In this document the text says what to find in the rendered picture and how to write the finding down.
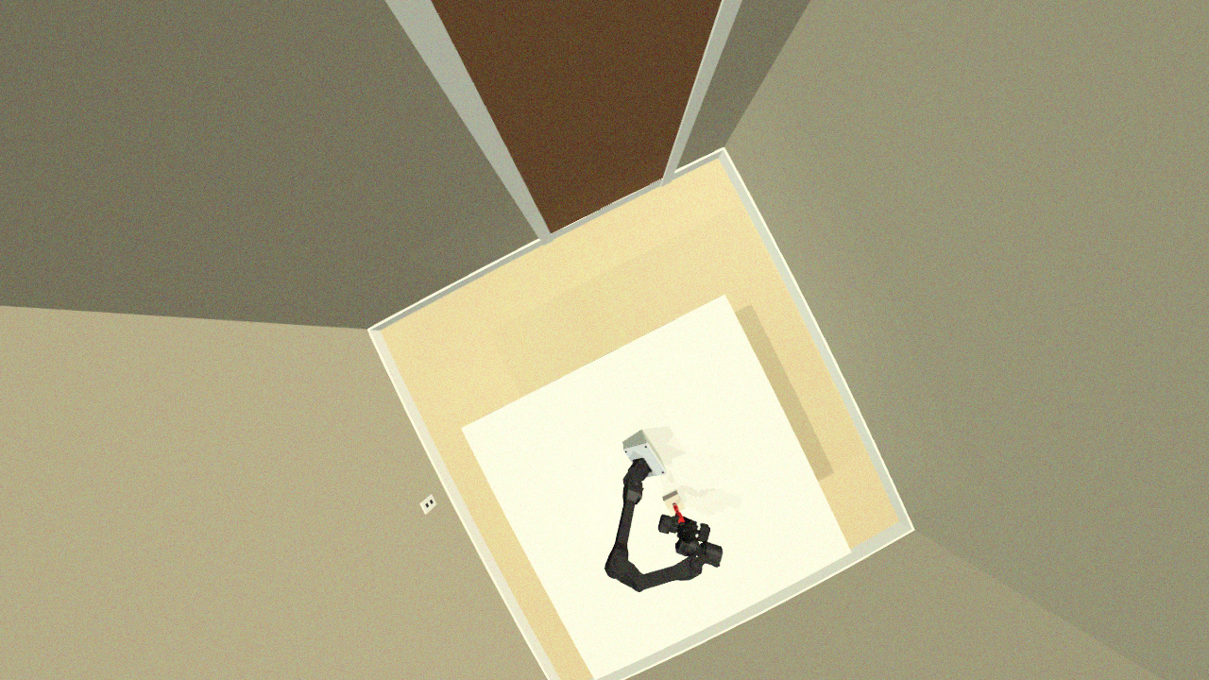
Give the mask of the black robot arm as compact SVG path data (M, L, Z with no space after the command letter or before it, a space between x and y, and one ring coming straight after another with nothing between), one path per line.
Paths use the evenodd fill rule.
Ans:
M644 489L642 483L648 472L650 472L650 466L646 462L646 459L635 459L626 476L623 476L621 521L619 521L617 531L617 544L613 546L613 551L611 551L607 561L604 561L604 572L611 578L617 578L621 584L632 588L632 590L644 590L669 584L670 581L692 581L692 578L701 575L704 564L708 564L710 567L721 567L723 559L723 548L721 544L712 544L707 541L699 544L695 534L684 534L682 538L676 541L676 552L688 558L684 558L673 565L673 567L654 569L654 571L643 575L638 567L635 567L632 561L629 561L627 542L634 508L635 505L638 506L640 499L642 499Z

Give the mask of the beige square block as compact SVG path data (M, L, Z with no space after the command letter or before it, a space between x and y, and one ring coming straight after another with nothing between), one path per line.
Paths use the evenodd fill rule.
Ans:
M676 514L676 511L673 511L673 503L678 506L678 511L684 509L684 505L682 503L681 496L677 492L677 490L673 492L669 492L669 495L663 496L663 501L665 506L669 507L670 514Z

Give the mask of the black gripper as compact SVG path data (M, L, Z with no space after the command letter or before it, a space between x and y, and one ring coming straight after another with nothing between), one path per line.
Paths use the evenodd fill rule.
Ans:
M695 534L695 536L698 535L696 536L698 541L700 542L708 541L708 534L711 534L711 528L708 528L708 524L706 521L700 521L700 528L699 528L698 521L688 519L684 515L682 517L684 521L678 521L679 517L677 514L673 514L672 517L670 514L661 514L659 520L659 528L656 529L659 529L660 534L669 534L669 531L670 534L677 534L676 535L677 538L682 538L684 534Z

